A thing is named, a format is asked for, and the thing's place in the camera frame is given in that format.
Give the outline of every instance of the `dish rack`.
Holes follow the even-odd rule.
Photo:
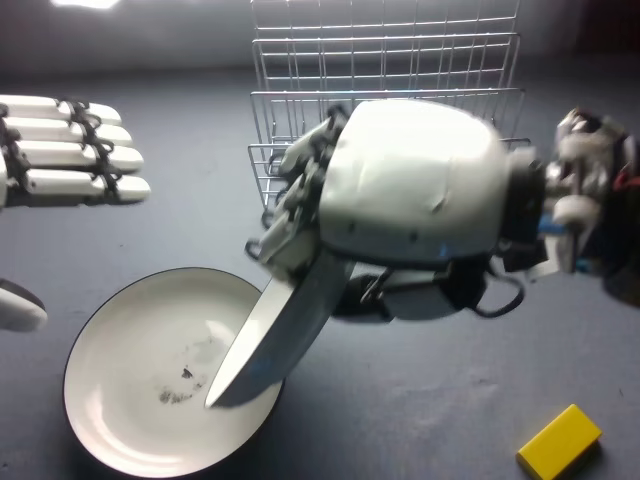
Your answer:
[[[274,153],[325,119],[328,107],[428,99],[491,121],[509,144],[524,90],[512,86],[520,0],[252,0],[249,158],[265,208],[284,186]]]

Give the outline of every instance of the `bowl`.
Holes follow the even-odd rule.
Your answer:
[[[166,478],[215,465],[267,419],[272,385],[234,408],[206,394],[260,291],[229,273],[168,270],[129,285],[91,317],[64,375],[64,405],[78,440],[130,475]]]

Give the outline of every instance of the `gray wall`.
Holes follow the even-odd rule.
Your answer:
[[[413,3],[387,4],[392,1]],[[348,0],[322,2],[331,9],[331,2],[344,5]],[[483,14],[500,14],[514,2],[483,0]],[[477,5],[476,0],[450,3],[453,10],[474,11]],[[518,25],[523,53],[570,50],[583,4],[523,0]],[[251,64],[249,0],[121,0],[108,11],[54,7],[49,0],[0,0],[0,18],[0,69],[15,76]]]

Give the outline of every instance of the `gray table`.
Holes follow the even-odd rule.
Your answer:
[[[557,120],[581,105],[640,134],[640,68],[632,66],[639,64],[523,62],[519,133],[547,155]],[[61,387],[75,336],[114,292],[182,266],[266,284],[243,254],[246,238],[260,231],[245,147],[254,139],[252,88],[251,72],[3,88],[116,107],[145,155],[153,194],[120,209],[2,213],[0,272],[37,292],[51,320],[35,335],[0,334],[0,479],[119,478],[75,443]],[[330,322],[261,435],[196,478],[521,479],[515,451],[577,403],[604,431],[601,459],[580,478],[635,479],[639,346],[640,311],[581,277],[539,283],[524,305],[496,320],[460,313],[388,326]]]

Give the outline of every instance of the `wire rack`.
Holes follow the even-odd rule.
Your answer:
[[[524,91],[512,79],[520,0],[252,0],[249,145],[266,206],[282,185],[268,159],[325,118],[332,103],[428,99],[493,122],[510,143]]]

